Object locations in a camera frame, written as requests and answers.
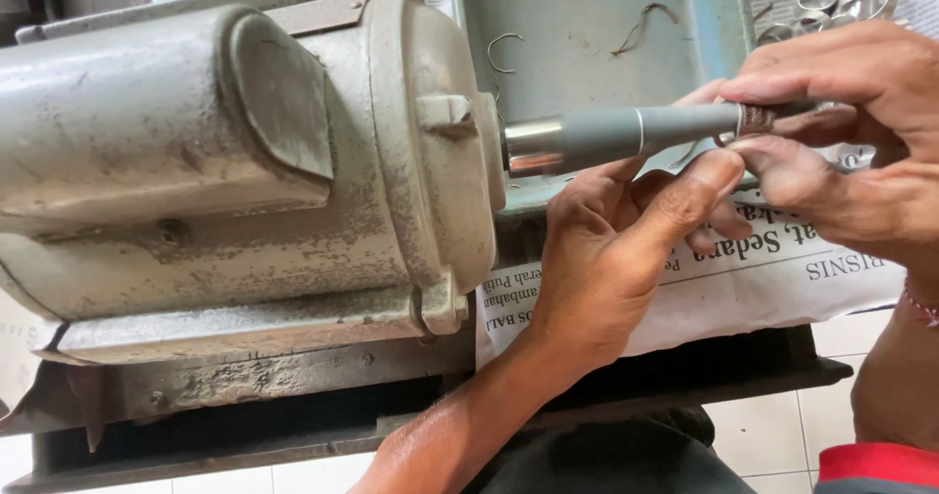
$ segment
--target pile of silver rings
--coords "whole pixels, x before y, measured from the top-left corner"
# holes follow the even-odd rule
[[[777,23],[760,34],[757,46],[806,33],[831,30],[863,20],[891,20],[899,0],[797,0],[789,24]]]

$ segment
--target man's right hand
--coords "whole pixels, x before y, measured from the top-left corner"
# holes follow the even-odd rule
[[[731,148],[766,200],[828,241],[906,266],[911,293],[939,306],[939,45],[885,20],[758,48],[721,97],[772,105],[834,101],[777,122],[779,136]],[[877,148],[876,169],[844,176],[807,146]]]
[[[939,46],[867,21],[758,48],[722,97],[850,104],[779,121],[778,136],[731,144],[766,200],[828,241],[906,266],[910,293],[939,307]],[[807,146],[877,148],[875,169],[843,176]],[[939,330],[901,300],[851,394],[858,440],[939,452]]]

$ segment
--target red string bracelet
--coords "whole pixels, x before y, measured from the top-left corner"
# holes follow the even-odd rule
[[[910,296],[910,277],[906,277],[906,281],[903,282],[903,297],[910,302],[910,305],[919,309],[922,316],[919,318],[926,322],[926,327],[930,328],[939,328],[939,309],[931,309],[929,307],[923,306],[921,303],[913,299]]]

